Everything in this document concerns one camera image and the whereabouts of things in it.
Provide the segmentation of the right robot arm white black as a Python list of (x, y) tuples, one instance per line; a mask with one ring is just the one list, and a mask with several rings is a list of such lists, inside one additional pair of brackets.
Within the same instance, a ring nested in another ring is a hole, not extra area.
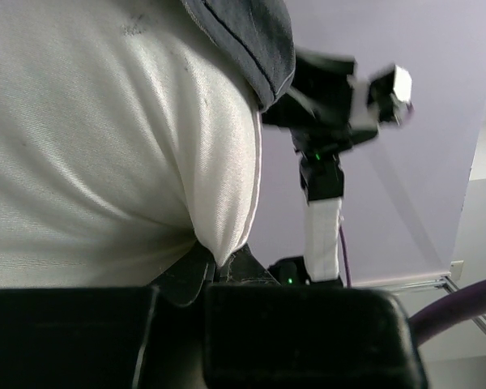
[(369, 81), (354, 77), (356, 61), (296, 51), (288, 91), (262, 116), (289, 130), (299, 155), (305, 195), (305, 250), (269, 268), (283, 285), (341, 284), (339, 229), (344, 193), (340, 154), (377, 137), (378, 112), (369, 109)]

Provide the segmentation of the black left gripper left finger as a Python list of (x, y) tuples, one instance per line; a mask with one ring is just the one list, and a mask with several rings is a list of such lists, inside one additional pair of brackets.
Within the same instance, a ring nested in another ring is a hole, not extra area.
[(203, 388), (195, 246), (143, 287), (0, 289), (0, 388)]

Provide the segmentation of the white pillow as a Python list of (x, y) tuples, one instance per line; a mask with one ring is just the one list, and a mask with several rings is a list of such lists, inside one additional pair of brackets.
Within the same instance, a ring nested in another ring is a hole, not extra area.
[(0, 1), (0, 288), (224, 264), (260, 173), (254, 93), (179, 1)]

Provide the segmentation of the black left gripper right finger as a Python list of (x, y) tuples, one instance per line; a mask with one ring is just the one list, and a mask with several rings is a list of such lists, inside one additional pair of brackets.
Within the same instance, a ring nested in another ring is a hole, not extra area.
[(210, 388), (421, 388), (407, 316), (389, 293), (247, 280), (204, 292)]

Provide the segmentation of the dark grey checked pillowcase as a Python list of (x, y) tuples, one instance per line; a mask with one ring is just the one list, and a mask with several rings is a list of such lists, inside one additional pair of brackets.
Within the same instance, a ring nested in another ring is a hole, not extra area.
[(291, 18), (277, 0), (187, 0), (190, 18), (237, 66), (267, 111), (296, 69)]

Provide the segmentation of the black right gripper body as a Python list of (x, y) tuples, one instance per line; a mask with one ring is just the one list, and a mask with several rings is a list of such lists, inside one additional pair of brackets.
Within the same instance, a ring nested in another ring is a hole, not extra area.
[(287, 128), (297, 146), (342, 152), (378, 136), (376, 118), (353, 124), (352, 104), (360, 102), (355, 80), (356, 60), (298, 49), (292, 84), (263, 115), (268, 126)]

